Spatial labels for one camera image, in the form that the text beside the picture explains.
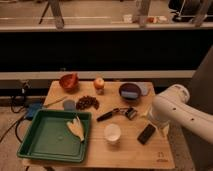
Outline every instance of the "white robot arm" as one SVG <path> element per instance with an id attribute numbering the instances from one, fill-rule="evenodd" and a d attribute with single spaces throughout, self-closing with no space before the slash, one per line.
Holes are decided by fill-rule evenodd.
<path id="1" fill-rule="evenodd" d="M 189 98 L 188 90 L 175 84 L 154 97 L 147 117 L 159 128 L 174 120 L 213 144 L 213 115 L 188 106 Z"/>

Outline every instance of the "brown nuts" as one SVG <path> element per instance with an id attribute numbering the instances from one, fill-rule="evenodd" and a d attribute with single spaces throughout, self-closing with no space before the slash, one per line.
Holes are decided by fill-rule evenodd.
<path id="1" fill-rule="evenodd" d="M 99 108 L 99 101 L 95 97 L 92 97 L 92 96 L 83 96 L 76 103 L 77 110 L 84 110 L 91 106 L 93 106 L 95 109 Z"/>

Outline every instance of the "tray rim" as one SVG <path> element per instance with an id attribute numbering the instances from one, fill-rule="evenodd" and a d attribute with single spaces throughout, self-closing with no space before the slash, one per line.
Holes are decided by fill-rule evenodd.
<path id="1" fill-rule="evenodd" d="M 87 137 L 85 138 L 85 152 L 81 155 L 81 157 L 79 159 L 63 159 L 63 158 L 46 158 L 46 157 L 43 157 L 43 156 L 35 156 L 35 155 L 30 155 L 30 154 L 21 154 L 21 150 L 24 148 L 24 145 L 25 145 L 25 141 L 29 138 L 28 136 L 30 135 L 31 131 L 32 131 L 32 127 L 36 121 L 36 119 L 39 117 L 39 115 L 37 115 L 39 112 L 53 112 L 53 113 L 77 113 L 80 114 L 80 115 L 88 115 L 88 129 L 87 129 Z M 88 146 L 88 139 L 89 139 L 89 134 L 90 134 L 90 127 L 91 127 L 91 116 L 92 114 L 90 112 L 84 112 L 84 111 L 64 111 L 64 110 L 54 110 L 54 109 L 39 109 L 37 112 L 36 112 L 36 115 L 35 117 L 32 119 L 32 122 L 30 124 L 30 126 L 28 127 L 25 135 L 24 135 L 24 138 L 23 138 L 23 141 L 21 143 L 21 145 L 19 146 L 18 148 L 18 151 L 17 151 L 17 156 L 20 157 L 20 158 L 28 158 L 28 159 L 38 159 L 38 160 L 53 160 L 53 161 L 60 161 L 60 162 L 73 162 L 73 163 L 80 163 L 84 160 L 85 158 L 85 155 L 86 155 L 86 151 L 87 151 L 87 146 Z"/>

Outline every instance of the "small bowl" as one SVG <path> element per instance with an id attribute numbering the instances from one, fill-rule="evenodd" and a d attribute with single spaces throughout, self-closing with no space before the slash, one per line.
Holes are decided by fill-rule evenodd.
<path id="1" fill-rule="evenodd" d="M 111 145 L 118 143 L 121 136 L 121 129 L 116 124 L 109 124 L 104 129 L 104 138 Z"/>
<path id="2" fill-rule="evenodd" d="M 76 73 L 66 74 L 60 78 L 59 84 L 64 90 L 71 91 L 78 85 L 78 76 Z"/>
<path id="3" fill-rule="evenodd" d="M 119 94 L 126 100 L 137 100 L 141 96 L 141 89 L 134 83 L 124 83 L 119 88 Z"/>

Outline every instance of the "red bowl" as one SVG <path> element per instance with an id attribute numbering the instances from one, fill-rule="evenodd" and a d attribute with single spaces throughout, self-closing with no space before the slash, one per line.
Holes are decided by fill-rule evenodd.
<path id="1" fill-rule="evenodd" d="M 59 84 L 64 90 L 71 91 L 78 85 L 78 76 L 76 73 L 64 75 L 60 78 Z"/>

